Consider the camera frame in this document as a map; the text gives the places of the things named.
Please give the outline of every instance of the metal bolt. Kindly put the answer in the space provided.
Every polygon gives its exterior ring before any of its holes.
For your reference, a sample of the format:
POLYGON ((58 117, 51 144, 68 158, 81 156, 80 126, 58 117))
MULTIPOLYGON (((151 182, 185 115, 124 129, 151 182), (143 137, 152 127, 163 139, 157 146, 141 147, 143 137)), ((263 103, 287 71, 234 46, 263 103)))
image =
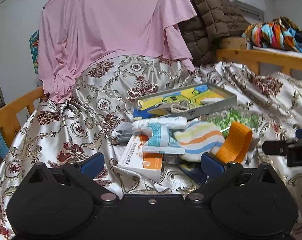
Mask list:
POLYGON ((204 196, 201 193, 191 193, 189 194, 189 199, 193 201, 203 200, 204 196))
POLYGON ((110 202, 116 199, 116 195, 113 193, 104 193, 101 195, 101 199, 110 202))
POLYGON ((156 203, 156 200, 155 200, 155 199, 149 199, 148 202, 149 202, 151 205, 153 205, 153 204, 156 203))

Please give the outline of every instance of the pink cloth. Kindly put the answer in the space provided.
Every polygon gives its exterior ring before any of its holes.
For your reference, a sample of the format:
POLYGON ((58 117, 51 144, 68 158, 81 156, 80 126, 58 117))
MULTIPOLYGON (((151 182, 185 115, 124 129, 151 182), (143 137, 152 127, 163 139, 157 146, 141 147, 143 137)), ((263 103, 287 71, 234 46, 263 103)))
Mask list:
POLYGON ((63 103, 83 70, 118 55, 163 55, 193 70, 177 23, 194 16, 189 0, 50 0, 39 33, 44 93, 63 103))

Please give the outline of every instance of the orange handle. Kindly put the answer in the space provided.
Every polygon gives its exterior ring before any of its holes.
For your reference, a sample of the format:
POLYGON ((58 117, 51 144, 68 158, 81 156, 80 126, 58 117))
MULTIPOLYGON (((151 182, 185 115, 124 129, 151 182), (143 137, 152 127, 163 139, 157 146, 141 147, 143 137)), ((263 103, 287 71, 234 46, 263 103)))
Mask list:
POLYGON ((252 139, 252 130, 239 123, 232 122, 229 135, 216 153, 216 158, 228 162, 241 163, 247 153, 252 139))

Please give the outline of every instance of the quilted jacket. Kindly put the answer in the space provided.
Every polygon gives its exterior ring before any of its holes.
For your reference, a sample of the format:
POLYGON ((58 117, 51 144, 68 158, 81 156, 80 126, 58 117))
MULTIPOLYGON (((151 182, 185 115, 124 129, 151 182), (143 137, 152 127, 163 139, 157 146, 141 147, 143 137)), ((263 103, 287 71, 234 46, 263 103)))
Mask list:
POLYGON ((179 23, 195 66, 215 61, 220 38, 241 36, 250 23, 229 0, 190 0, 198 16, 179 23))

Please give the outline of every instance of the wooden crib rail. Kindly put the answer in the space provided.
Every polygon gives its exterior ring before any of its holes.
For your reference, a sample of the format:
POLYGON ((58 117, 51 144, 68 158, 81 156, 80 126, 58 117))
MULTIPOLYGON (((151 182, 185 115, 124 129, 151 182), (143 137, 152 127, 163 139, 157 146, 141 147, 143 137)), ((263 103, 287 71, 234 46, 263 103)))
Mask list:
POLYGON ((43 87, 25 94, 10 104, 0 108, 0 132, 7 146, 10 147, 21 126, 17 119, 17 113, 27 108, 29 114, 35 110, 33 101, 44 98, 43 87))
POLYGON ((291 75, 291 69, 302 71, 302 58, 262 50, 218 49, 218 61, 234 61, 245 64, 255 74, 260 74, 259 63, 269 63, 282 67, 282 72, 291 75))

